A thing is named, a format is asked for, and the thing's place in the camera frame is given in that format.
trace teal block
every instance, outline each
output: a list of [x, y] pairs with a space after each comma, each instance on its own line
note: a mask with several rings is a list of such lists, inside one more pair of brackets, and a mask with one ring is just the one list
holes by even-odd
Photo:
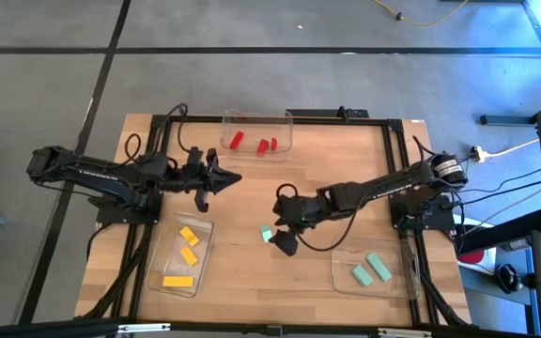
[[267, 225], [260, 226], [260, 233], [262, 234], [262, 239], [267, 243], [272, 238], [272, 231]]
[[392, 273], [385, 267], [383, 262], [381, 262], [381, 258], [377, 256], [375, 253], [370, 253], [366, 260], [368, 261], [368, 264], [373, 267], [373, 270], [379, 275], [380, 279], [383, 282], [387, 282], [392, 278]]
[[369, 286], [371, 285], [371, 283], [373, 283], [371, 275], [366, 272], [363, 266], [356, 266], [356, 268], [352, 270], [352, 274], [354, 275], [354, 278], [358, 280], [358, 283], [360, 283], [362, 286]]

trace red object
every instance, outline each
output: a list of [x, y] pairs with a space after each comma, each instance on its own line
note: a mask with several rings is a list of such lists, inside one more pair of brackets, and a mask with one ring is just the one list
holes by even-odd
[[237, 150], [237, 147], [240, 146], [241, 140], [243, 140], [243, 132], [238, 131], [235, 134], [235, 137], [233, 138], [233, 141], [231, 141], [231, 149]]
[[482, 259], [484, 259], [484, 253], [481, 252], [475, 252], [475, 253], [466, 253], [462, 254], [458, 257], [458, 261], [461, 263], [467, 263], [467, 264], [477, 264], [481, 262]]
[[264, 153], [269, 150], [269, 141], [267, 140], [260, 140], [260, 145], [258, 145], [258, 150], [256, 152], [257, 157], [264, 157]]

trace concrete floor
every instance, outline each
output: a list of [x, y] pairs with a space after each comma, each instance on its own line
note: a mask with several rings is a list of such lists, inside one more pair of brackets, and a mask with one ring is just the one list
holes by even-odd
[[[430, 21], [456, 6], [437, 0], [390, 4], [417, 21]], [[120, 5], [120, 0], [0, 0], [0, 46], [107, 46]], [[366, 0], [133, 1], [119, 44], [540, 47], [519, 4], [468, 4], [441, 25], [417, 28], [394, 21]], [[0, 55], [0, 215], [8, 220], [0, 227], [0, 325], [14, 321], [56, 197], [28, 181], [24, 170], [30, 152], [46, 145], [73, 147], [102, 59]], [[194, 114], [221, 114], [228, 108], [263, 113], [364, 108], [373, 117], [426, 120], [436, 150], [463, 156], [469, 146], [481, 145], [498, 152], [535, 138], [535, 130], [481, 127], [478, 116], [531, 115], [541, 109], [541, 56], [117, 55], [86, 153], [112, 159], [126, 113], [163, 114], [179, 101]], [[539, 167], [538, 145], [527, 146], [472, 163], [468, 187], [495, 188]], [[540, 178], [536, 174], [517, 184]], [[469, 205], [466, 212], [483, 220], [526, 193]], [[470, 192], [463, 199], [480, 195]], [[492, 222], [539, 207], [541, 195]], [[72, 317], [95, 214], [84, 197], [72, 197], [37, 321]], [[468, 298], [473, 321], [481, 327], [524, 330], [478, 310], [487, 303], [493, 311], [512, 305], [481, 302], [473, 293]]]

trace wooden tabletop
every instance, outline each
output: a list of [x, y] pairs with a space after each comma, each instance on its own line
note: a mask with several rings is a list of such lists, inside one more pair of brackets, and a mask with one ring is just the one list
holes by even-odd
[[[123, 146], [130, 134], [147, 139], [152, 115], [127, 115], [115, 161], [124, 161]], [[412, 136], [429, 146], [425, 123], [404, 120], [410, 162], [419, 154]], [[281, 323], [355, 326], [409, 326], [406, 300], [345, 295], [330, 281], [331, 253], [313, 252], [302, 245], [287, 257], [260, 238], [260, 225], [272, 225], [275, 190], [283, 183], [296, 185], [302, 195], [313, 196], [316, 188], [345, 181], [366, 181], [388, 174], [385, 148], [378, 127], [294, 125], [294, 146], [288, 161], [245, 161], [230, 156], [221, 147], [221, 124], [185, 123], [182, 143], [200, 149], [215, 147], [220, 166], [239, 173], [243, 180], [218, 195], [209, 196], [209, 212], [200, 214], [214, 222], [208, 263], [193, 298], [182, 298], [144, 287], [138, 318], [155, 321], [213, 323]], [[186, 153], [177, 143], [177, 124], [171, 130], [168, 156], [178, 163]], [[162, 216], [171, 212], [198, 214], [193, 193], [166, 193]], [[305, 239], [318, 247], [332, 243], [343, 233], [348, 220], [321, 223], [308, 230]], [[76, 314], [90, 310], [117, 276], [127, 225], [113, 225], [94, 240], [86, 266]], [[160, 233], [154, 228], [152, 243]], [[392, 228], [387, 198], [370, 202], [358, 213], [350, 231], [359, 238], [397, 239]], [[470, 322], [456, 255], [452, 243], [436, 231], [425, 231], [425, 246], [431, 277], [459, 316]], [[150, 246], [148, 263], [153, 254]], [[129, 295], [132, 281], [127, 284]], [[128, 311], [124, 301], [122, 314]], [[419, 298], [421, 318], [427, 321], [425, 296]]]

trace plastic tray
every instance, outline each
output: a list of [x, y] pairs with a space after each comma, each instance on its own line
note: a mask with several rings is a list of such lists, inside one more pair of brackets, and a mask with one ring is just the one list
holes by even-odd
[[[379, 256], [392, 278], [383, 282], [376, 274], [366, 257], [370, 253]], [[373, 278], [369, 286], [362, 286], [352, 275], [357, 265]], [[380, 297], [389, 299], [414, 300], [419, 296], [419, 263], [406, 240], [382, 240], [347, 237], [333, 249], [331, 259], [331, 278], [333, 288], [341, 293]]]
[[[181, 297], [195, 296], [197, 287], [203, 278], [214, 224], [195, 215], [173, 213], [158, 226], [161, 226], [162, 230], [147, 270], [146, 287]], [[179, 233], [184, 226], [188, 226], [199, 239], [199, 242], [193, 247]], [[190, 247], [197, 257], [198, 261], [192, 267], [185, 262], [180, 254], [180, 250], [184, 247]], [[193, 286], [163, 286], [162, 280], [165, 276], [193, 276]]]
[[[243, 138], [236, 149], [231, 149], [235, 136], [243, 133]], [[277, 142], [276, 149], [271, 149], [271, 140]], [[269, 142], [264, 155], [258, 154], [262, 140]], [[229, 149], [229, 156], [244, 160], [286, 161], [293, 146], [293, 116], [288, 112], [280, 114], [249, 114], [229, 109], [223, 114], [223, 133], [221, 146]]]

